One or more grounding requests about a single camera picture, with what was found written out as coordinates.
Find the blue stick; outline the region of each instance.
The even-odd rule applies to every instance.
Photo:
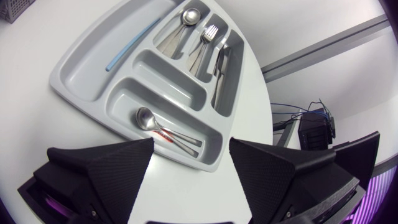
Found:
[[[136,35],[118,54],[115,58],[113,58],[113,60],[111,61],[111,63],[109,63],[109,65],[105,68],[105,70],[108,72],[110,71],[114,65],[116,65],[116,63],[120,60],[121,57],[123,57],[123,55],[130,49],[130,47],[135,44],[137,42],[138,39],[140,39],[142,37],[142,35],[144,35],[153,25],[155,25],[157,23],[157,21],[159,21],[160,18],[158,18],[157,20],[155,20],[154,22],[152,22],[151,24],[149,24],[144,30],[142,30],[138,35]]]

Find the fork tines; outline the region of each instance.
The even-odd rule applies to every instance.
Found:
[[[206,29],[205,35],[204,35],[204,36],[205,36],[209,41],[211,41],[211,40],[213,40],[214,36],[217,34],[217,31],[218,31],[218,27],[215,26],[215,25],[211,25],[211,26],[209,26],[209,27]]]

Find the tray compartment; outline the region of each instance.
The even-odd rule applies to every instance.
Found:
[[[176,6],[177,2],[173,1],[135,0],[117,9],[82,40],[63,64],[60,78],[65,87],[82,100],[97,100],[116,74],[120,64],[138,43],[109,72],[105,71],[108,63],[140,31]]]
[[[223,85],[218,93],[220,94],[219,102],[215,110],[220,115],[228,117],[231,116],[233,110],[241,76],[244,41],[234,30],[231,30],[225,42],[225,47],[230,47],[230,53]]]
[[[184,11],[190,8],[195,8],[198,9],[201,12],[201,19],[198,24],[190,27],[186,27],[183,34],[181,35],[180,43],[174,52],[174,55],[172,59],[180,59],[181,56],[183,55],[182,49],[184,45],[187,43],[187,40],[189,37],[192,35],[192,32],[195,30],[196,27],[199,26],[199,24],[203,23],[205,21],[207,15],[210,13],[209,7],[207,7],[203,2],[201,1],[190,1],[188,4],[186,4],[182,10],[179,10],[176,15],[171,18],[171,20],[164,25],[164,27],[159,31],[159,33],[155,36],[154,38],[154,45],[157,47],[166,37],[169,36],[178,26],[181,25],[181,16]]]
[[[227,23],[225,23],[225,21],[218,15],[213,14],[210,18],[210,20],[206,23],[206,26],[204,29],[200,29],[198,30],[198,35],[196,35],[196,39],[193,42],[192,46],[190,47],[190,50],[188,52],[188,54],[190,55],[200,44],[201,40],[200,40],[200,36],[202,35],[203,31],[205,29],[207,29],[207,27],[211,26],[211,25],[215,25],[218,27],[218,32],[215,35],[213,41],[211,41],[209,44],[206,44],[206,49],[205,49],[205,53],[203,54],[203,58],[201,60],[201,63],[199,65],[199,69],[198,72],[196,74],[196,77],[205,83],[210,82],[213,74],[211,73],[207,73],[207,68],[209,66],[210,63],[210,59],[212,58],[212,55],[214,53],[216,53],[215,49],[216,47],[219,45],[219,43],[223,40],[223,38],[225,37],[225,34],[228,31],[228,25]]]
[[[212,164],[217,160],[222,149],[222,135],[137,80],[132,78],[121,80],[113,88],[108,99],[106,104],[108,116],[142,138],[154,137],[157,140],[155,140],[156,144],[205,164]],[[181,142],[199,152],[198,158],[190,157],[178,146],[166,141],[156,133],[141,130],[134,117],[135,112],[141,106],[149,108],[160,124],[203,141],[202,147],[196,147],[181,140]]]
[[[171,101],[177,101],[195,111],[205,105],[205,89],[150,50],[145,50],[136,57],[133,70],[135,76],[145,80],[154,90],[164,92]]]

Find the gray basket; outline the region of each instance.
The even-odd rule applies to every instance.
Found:
[[[0,18],[13,23],[35,0],[0,0]]]

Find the fork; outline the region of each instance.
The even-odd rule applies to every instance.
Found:
[[[201,62],[201,58],[203,57],[203,52],[206,49],[206,44],[210,43],[215,35],[218,32],[218,27],[215,25],[209,26],[203,34],[200,36],[200,44],[199,46],[189,55],[188,61],[187,61],[187,67],[190,72],[195,74],[198,70],[199,64]]]

